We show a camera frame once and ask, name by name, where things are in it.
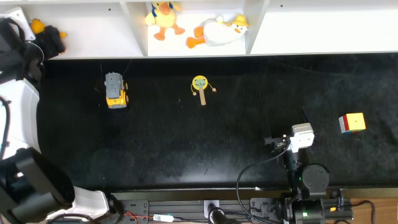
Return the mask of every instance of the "black and yellow plush toy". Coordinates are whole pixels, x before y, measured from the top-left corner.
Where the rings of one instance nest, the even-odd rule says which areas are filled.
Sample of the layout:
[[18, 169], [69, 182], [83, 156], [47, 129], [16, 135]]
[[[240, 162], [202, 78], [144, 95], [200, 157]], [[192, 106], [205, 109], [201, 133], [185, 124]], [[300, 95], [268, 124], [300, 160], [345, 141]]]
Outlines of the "black and yellow plush toy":
[[65, 32], [59, 32], [53, 26], [45, 26], [38, 19], [32, 20], [30, 28], [36, 36], [33, 43], [37, 44], [43, 50], [45, 59], [50, 59], [64, 53], [65, 46], [61, 39], [67, 36]]

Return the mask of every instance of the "wooden floor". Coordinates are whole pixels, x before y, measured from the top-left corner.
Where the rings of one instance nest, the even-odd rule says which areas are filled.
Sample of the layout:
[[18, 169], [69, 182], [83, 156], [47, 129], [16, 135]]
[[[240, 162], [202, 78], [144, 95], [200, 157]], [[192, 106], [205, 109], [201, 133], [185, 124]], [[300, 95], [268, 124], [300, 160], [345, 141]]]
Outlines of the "wooden floor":
[[[398, 223], [398, 198], [369, 198], [369, 199], [351, 199], [353, 204], [359, 203], [363, 200], [370, 200], [376, 207], [377, 224], [395, 224]], [[371, 224], [372, 206], [368, 203], [353, 207], [354, 220], [348, 220], [351, 224]]]

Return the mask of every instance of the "plush duck's beak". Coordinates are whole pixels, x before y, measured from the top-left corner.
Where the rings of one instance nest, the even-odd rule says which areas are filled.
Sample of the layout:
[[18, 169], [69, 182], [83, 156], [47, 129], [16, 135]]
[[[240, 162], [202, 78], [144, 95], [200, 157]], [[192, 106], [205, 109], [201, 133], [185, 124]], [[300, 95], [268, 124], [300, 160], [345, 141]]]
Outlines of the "plush duck's beak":
[[162, 14], [168, 15], [168, 14], [170, 13], [169, 2], [162, 3], [162, 4], [159, 6], [159, 9], [160, 9], [160, 11], [162, 12]]

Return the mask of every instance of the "black tabletop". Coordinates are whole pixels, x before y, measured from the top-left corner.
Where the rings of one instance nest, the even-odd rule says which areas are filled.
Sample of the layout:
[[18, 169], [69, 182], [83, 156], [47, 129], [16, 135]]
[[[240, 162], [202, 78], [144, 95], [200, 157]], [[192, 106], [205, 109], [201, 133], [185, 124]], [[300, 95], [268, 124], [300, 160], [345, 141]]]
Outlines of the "black tabletop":
[[[87, 189], [230, 188], [273, 156], [264, 137], [310, 121], [310, 162], [330, 187], [398, 184], [398, 55], [50, 61], [37, 125], [43, 155]], [[109, 109], [104, 76], [123, 74], [130, 105]], [[204, 75], [205, 106], [190, 84]], [[367, 130], [338, 118], [364, 113]], [[283, 162], [259, 165], [243, 187], [286, 188]]]

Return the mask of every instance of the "yellow toy truck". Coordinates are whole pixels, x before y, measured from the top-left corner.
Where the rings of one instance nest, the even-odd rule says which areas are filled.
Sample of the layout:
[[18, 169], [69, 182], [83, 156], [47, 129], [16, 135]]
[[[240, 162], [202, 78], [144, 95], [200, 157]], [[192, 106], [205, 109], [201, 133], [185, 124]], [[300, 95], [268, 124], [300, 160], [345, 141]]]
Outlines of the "yellow toy truck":
[[105, 75], [106, 102], [111, 109], [125, 108], [129, 103], [127, 83], [124, 82], [119, 73], [108, 73]]

